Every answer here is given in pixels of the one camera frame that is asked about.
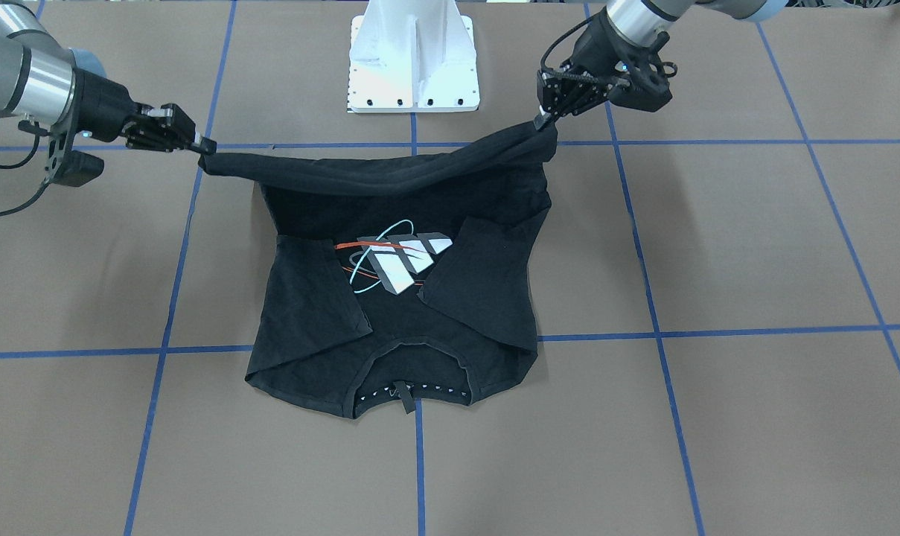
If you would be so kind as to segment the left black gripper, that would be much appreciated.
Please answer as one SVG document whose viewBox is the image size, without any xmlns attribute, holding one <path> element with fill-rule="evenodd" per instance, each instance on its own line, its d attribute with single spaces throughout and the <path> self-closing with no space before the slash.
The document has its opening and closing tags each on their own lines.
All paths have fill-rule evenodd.
<svg viewBox="0 0 900 536">
<path fill-rule="evenodd" d="M 644 112 L 666 106 L 677 74 L 660 58 L 670 26 L 651 9 L 602 9 L 556 38 L 536 72 L 536 132 L 603 103 Z"/>
</svg>

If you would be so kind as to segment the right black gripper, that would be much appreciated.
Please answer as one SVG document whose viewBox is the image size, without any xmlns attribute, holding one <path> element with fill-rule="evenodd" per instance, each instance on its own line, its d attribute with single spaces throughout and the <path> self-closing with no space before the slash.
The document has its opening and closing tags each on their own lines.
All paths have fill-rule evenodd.
<svg viewBox="0 0 900 536">
<path fill-rule="evenodd" d="M 191 150 L 203 156 L 217 150 L 217 143 L 197 133 L 194 120 L 180 106 L 135 102 L 121 84 L 76 68 L 65 114 L 49 129 L 49 184 L 81 187 L 103 173 L 100 157 L 73 149 L 73 140 L 83 132 L 102 142 L 122 137 L 131 150 Z"/>
</svg>

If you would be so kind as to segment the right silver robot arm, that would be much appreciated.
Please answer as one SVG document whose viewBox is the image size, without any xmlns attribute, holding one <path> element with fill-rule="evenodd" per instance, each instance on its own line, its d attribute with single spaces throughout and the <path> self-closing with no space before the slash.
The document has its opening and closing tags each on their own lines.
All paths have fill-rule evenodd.
<svg viewBox="0 0 900 536">
<path fill-rule="evenodd" d="M 80 187 L 103 173 L 102 159 L 73 147 L 81 133 L 102 142 L 121 137 L 136 150 L 216 152 L 180 106 L 133 100 L 126 86 L 106 77 L 94 54 L 62 47 L 32 9 L 0 1 L 0 118 L 17 116 L 49 138 L 48 184 Z"/>
</svg>

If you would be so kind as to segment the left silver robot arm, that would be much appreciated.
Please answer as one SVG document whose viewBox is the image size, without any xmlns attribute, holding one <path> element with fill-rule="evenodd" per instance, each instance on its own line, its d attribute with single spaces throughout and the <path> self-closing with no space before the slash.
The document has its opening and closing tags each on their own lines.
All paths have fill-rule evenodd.
<svg viewBox="0 0 900 536">
<path fill-rule="evenodd" d="M 691 7 L 718 11 L 734 20 L 762 22 L 785 1 L 607 1 L 545 50 L 536 71 L 539 112 L 532 120 L 544 131 L 566 116 L 610 103 L 641 112 L 660 111 L 673 98 L 670 80 L 677 65 L 661 59 L 668 30 Z"/>
</svg>

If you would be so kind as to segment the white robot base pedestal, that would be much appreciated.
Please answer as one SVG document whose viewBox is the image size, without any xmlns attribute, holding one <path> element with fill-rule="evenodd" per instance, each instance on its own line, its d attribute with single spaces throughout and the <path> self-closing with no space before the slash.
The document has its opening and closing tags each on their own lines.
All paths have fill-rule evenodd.
<svg viewBox="0 0 900 536">
<path fill-rule="evenodd" d="M 454 1 L 369 1 L 350 26 L 350 113 L 473 112 L 473 20 Z"/>
</svg>

